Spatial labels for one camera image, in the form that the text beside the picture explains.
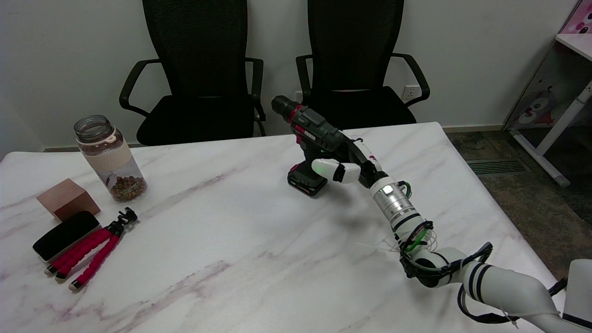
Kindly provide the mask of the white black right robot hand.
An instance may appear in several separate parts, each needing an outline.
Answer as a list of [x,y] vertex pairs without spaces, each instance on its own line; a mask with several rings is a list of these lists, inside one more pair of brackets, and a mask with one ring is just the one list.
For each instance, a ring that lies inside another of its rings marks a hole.
[[311,164],[319,176],[334,183],[359,183],[371,188],[379,179],[387,177],[382,166],[364,144],[363,139],[346,139],[333,152],[322,152]]

